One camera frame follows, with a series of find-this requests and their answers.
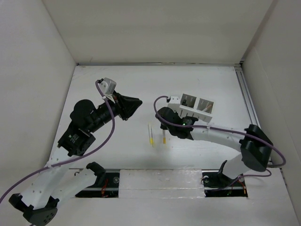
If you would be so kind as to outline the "orange-yellow cap white pen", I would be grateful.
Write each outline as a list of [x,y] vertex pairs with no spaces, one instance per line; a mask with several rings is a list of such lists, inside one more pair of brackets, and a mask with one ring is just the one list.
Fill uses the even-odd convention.
[[164,129],[162,130],[162,140],[163,144],[166,144],[166,131]]

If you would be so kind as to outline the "yellow cap white pen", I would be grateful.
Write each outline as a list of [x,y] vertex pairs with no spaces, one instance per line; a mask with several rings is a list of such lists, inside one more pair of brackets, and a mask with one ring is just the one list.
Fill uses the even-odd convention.
[[148,133],[149,133],[149,143],[152,147],[154,147],[154,138],[152,133],[152,126],[150,123],[148,124]]

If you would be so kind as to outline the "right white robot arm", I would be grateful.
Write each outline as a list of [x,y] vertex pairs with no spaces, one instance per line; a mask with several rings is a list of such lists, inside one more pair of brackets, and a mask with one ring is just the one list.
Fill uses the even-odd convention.
[[273,144],[256,125],[250,124],[243,131],[213,128],[196,117],[180,117],[169,107],[159,109],[156,118],[161,123],[160,127],[174,137],[211,142],[239,152],[236,157],[225,160],[211,177],[218,184],[227,186],[250,170],[265,172],[269,167]]

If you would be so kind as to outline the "orange cap black marker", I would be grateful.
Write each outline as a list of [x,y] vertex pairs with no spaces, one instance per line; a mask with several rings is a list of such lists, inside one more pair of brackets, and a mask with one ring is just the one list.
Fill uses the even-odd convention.
[[187,100],[186,100],[186,99],[183,100],[182,105],[183,105],[183,106],[188,106],[188,105],[187,105]]

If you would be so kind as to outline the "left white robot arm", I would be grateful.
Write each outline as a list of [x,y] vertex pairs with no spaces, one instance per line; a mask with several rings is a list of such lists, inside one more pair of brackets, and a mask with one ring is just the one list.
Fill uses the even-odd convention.
[[88,155],[95,141],[93,133],[119,116],[128,120],[142,100],[123,96],[117,92],[104,97],[105,102],[95,107],[87,99],[78,101],[70,114],[68,129],[58,141],[57,149],[46,166],[32,175],[37,179],[25,191],[13,194],[9,203],[21,211],[34,226],[47,225],[57,214],[58,207],[88,186],[101,186],[106,170],[96,162],[89,163],[74,179],[59,186],[59,182],[75,161]]

